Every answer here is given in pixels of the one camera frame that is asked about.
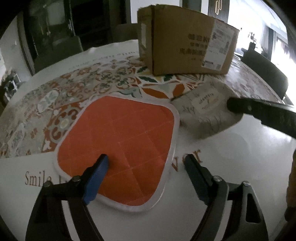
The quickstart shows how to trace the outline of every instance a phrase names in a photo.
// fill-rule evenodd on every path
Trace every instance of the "fabric label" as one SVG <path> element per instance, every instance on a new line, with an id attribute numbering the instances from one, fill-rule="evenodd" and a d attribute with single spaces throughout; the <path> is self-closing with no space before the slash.
<path id="1" fill-rule="evenodd" d="M 224 96 L 216 88 L 211 87 L 206 91 L 202 89 L 198 97 L 191 101 L 191 104 L 200 114 L 204 114 L 217 107 L 222 100 L 224 100 Z"/>
<path id="2" fill-rule="evenodd" d="M 207 69 L 221 70 L 232 42 L 234 31 L 226 24 L 215 21 L 211 39 L 202 66 Z"/>
<path id="3" fill-rule="evenodd" d="M 146 25 L 141 23 L 141 43 L 146 48 Z"/>

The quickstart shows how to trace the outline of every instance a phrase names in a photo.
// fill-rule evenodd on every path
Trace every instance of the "orange pot holder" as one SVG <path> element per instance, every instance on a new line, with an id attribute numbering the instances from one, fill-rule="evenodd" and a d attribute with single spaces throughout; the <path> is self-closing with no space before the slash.
<path id="1" fill-rule="evenodd" d="M 97 199 L 122 210 L 148 210 L 164 191 L 178 127 L 178 111 L 167 102 L 104 96 L 79 113 L 55 150 L 54 165 L 69 180 L 107 154 Z"/>

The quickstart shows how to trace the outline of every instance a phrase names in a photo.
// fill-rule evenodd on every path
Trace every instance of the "patterned tablecloth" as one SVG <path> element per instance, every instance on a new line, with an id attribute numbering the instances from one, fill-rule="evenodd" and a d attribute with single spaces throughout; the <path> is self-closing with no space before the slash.
<path id="1" fill-rule="evenodd" d="M 172 99 L 212 80 L 239 96 L 280 102 L 276 93 L 248 66 L 234 58 L 228 74 L 153 76 L 138 53 L 99 58 L 88 67 L 63 74 L 27 93 L 0 117 L 0 157 L 54 151 L 94 96 L 118 92 L 134 98 Z"/>

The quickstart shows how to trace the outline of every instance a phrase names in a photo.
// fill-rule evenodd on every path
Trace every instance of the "screw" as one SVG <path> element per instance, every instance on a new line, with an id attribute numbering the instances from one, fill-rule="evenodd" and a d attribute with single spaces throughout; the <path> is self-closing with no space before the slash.
<path id="1" fill-rule="evenodd" d="M 222 181 L 222 178 L 220 176 L 213 176 L 213 179 L 214 179 L 215 182 Z"/>
<path id="2" fill-rule="evenodd" d="M 50 185 L 52 185 L 52 182 L 51 182 L 51 181 L 46 181 L 46 182 L 43 184 L 43 186 L 44 186 L 45 188 L 49 187 Z"/>
<path id="3" fill-rule="evenodd" d="M 72 181 L 73 181 L 73 182 L 78 182 L 78 181 L 80 181 L 80 176 L 74 176 L 74 177 L 72 177 Z"/>
<path id="4" fill-rule="evenodd" d="M 248 182 L 248 181 L 243 181 L 242 182 L 246 187 L 250 187 L 251 186 L 251 184 Z"/>

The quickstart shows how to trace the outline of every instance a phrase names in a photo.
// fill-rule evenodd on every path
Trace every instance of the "gray chair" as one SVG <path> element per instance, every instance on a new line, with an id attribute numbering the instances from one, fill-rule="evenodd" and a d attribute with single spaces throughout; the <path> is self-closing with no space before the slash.
<path id="1" fill-rule="evenodd" d="M 59 43 L 53 50 L 46 55 L 38 56 L 34 61 L 35 72 L 53 65 L 63 59 L 83 52 L 83 48 L 78 36 L 68 38 L 67 40 Z"/>
<path id="2" fill-rule="evenodd" d="M 114 42 L 124 42 L 131 39 L 138 39 L 138 23 L 118 24 L 113 31 Z"/>
<path id="3" fill-rule="evenodd" d="M 254 70 L 283 99 L 288 89 L 288 78 L 273 63 L 255 50 L 244 53 L 242 62 Z"/>

